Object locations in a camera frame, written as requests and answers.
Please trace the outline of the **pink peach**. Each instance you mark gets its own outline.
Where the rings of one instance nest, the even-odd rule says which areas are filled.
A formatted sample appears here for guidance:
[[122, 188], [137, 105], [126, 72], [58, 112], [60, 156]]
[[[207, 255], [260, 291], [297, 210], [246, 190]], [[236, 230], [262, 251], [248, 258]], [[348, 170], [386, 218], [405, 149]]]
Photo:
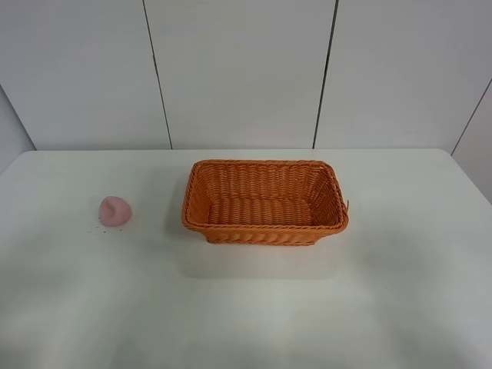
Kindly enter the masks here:
[[104, 198], [99, 207], [98, 218], [106, 227], [119, 227], [127, 223], [132, 216], [130, 205], [119, 197]]

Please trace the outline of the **orange wicker basket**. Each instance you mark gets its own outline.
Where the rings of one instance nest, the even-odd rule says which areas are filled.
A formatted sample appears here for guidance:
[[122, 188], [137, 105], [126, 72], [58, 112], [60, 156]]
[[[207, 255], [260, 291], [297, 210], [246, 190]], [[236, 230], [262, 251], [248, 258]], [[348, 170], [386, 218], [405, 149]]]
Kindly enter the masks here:
[[212, 244], [307, 246], [344, 231], [349, 217], [322, 161], [215, 159], [193, 165], [181, 221]]

